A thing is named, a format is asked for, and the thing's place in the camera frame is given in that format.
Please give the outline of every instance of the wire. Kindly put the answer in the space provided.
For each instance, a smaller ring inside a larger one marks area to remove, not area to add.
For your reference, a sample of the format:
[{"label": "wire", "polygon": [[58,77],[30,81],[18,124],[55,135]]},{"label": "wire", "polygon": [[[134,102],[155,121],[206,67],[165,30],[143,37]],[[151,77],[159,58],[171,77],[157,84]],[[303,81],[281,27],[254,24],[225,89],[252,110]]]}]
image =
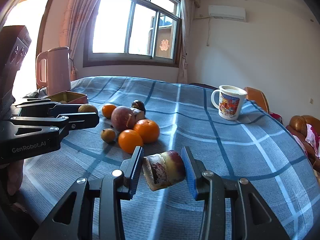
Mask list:
[{"label": "wire", "polygon": [[193,19],[209,19],[211,17],[194,17]]},{"label": "wire", "polygon": [[209,39],[210,39],[210,22],[211,22],[211,17],[209,18],[209,21],[208,21],[208,39],[207,39],[207,47],[209,47]]},{"label": "wire", "polygon": [[72,62],[72,66],[74,67],[75,66],[75,63],[73,62],[73,59],[72,58],[69,58]]}]

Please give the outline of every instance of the metal screw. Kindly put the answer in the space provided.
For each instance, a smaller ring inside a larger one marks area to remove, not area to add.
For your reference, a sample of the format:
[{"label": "metal screw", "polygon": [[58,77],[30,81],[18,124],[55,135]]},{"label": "metal screw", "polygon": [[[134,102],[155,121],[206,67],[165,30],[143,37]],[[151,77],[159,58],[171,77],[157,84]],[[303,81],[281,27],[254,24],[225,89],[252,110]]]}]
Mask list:
[{"label": "metal screw", "polygon": [[207,177],[212,177],[213,176],[213,171],[204,171],[203,175],[207,176]]},{"label": "metal screw", "polygon": [[121,170],[114,170],[111,174],[112,174],[112,176],[119,177],[122,174],[122,171]]},{"label": "metal screw", "polygon": [[246,179],[246,178],[241,178],[241,179],[239,179],[239,181],[243,185],[247,185],[249,183],[248,179]]},{"label": "metal screw", "polygon": [[86,182],[86,178],[79,178],[79,179],[77,179],[77,183],[78,184],[84,184],[85,182]]}]

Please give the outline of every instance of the small fruit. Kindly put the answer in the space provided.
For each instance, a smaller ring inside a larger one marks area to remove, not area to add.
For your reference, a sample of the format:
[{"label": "small fruit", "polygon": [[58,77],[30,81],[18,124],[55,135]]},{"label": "small fruit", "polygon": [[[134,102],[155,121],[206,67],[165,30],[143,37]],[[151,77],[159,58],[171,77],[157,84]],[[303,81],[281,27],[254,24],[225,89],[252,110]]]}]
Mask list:
[{"label": "small fruit", "polygon": [[78,113],[96,113],[98,114],[98,109],[90,104],[84,104],[79,107]]},{"label": "small fruit", "polygon": [[124,130],[118,137],[118,144],[126,153],[133,154],[136,146],[143,146],[143,140],[136,131]]},{"label": "small fruit", "polygon": [[112,126],[119,132],[126,129],[132,129],[136,119],[132,110],[126,106],[118,106],[111,114]]},{"label": "small fruit", "polygon": [[116,137],[115,131],[112,129],[105,129],[101,132],[101,139],[104,140],[106,143],[112,142]]},{"label": "small fruit", "polygon": [[146,113],[146,109],[144,107],[144,103],[142,101],[139,101],[139,100],[134,100],[131,104],[131,107],[133,108],[137,108],[141,111],[143,111],[144,113]]},{"label": "small fruit", "polygon": [[157,123],[148,119],[137,121],[133,130],[140,134],[144,143],[153,143],[160,135],[160,128]]},{"label": "small fruit", "polygon": [[110,119],[113,110],[116,109],[116,106],[113,104],[105,104],[102,108],[102,114],[104,117]]}]

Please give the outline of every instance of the white wall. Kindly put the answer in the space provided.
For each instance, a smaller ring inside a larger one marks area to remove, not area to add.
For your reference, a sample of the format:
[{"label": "white wall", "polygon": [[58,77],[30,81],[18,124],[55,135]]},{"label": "white wall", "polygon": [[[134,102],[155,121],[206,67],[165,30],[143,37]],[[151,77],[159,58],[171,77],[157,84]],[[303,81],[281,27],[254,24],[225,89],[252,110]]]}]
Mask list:
[{"label": "white wall", "polygon": [[248,22],[194,20],[188,82],[230,84],[262,90],[270,110],[288,124],[293,115],[320,118],[320,26],[299,12],[253,0],[201,0],[196,16],[209,5],[246,8]]},{"label": "white wall", "polygon": [[[69,0],[53,0],[42,43],[42,51],[59,47],[59,33],[64,11]],[[164,66],[142,66],[142,65],[114,65],[114,66],[97,66],[83,68],[83,48],[84,33],[81,35],[76,48],[74,63],[78,69],[78,77],[100,76],[100,75],[117,75],[117,76],[134,76],[156,79],[171,83],[176,83],[178,78],[178,68]]]}]

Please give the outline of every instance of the mug handle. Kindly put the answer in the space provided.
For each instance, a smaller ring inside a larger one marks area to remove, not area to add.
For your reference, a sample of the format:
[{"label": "mug handle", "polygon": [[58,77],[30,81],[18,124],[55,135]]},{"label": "mug handle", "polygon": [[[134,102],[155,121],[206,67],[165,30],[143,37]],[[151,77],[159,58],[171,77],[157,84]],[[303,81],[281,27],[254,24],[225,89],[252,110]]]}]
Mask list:
[{"label": "mug handle", "polygon": [[216,102],[214,101],[214,95],[216,93],[220,92],[220,89],[217,89],[215,91],[212,92],[211,94],[211,103],[214,105],[215,108],[218,108],[219,109],[219,106],[216,104]]}]

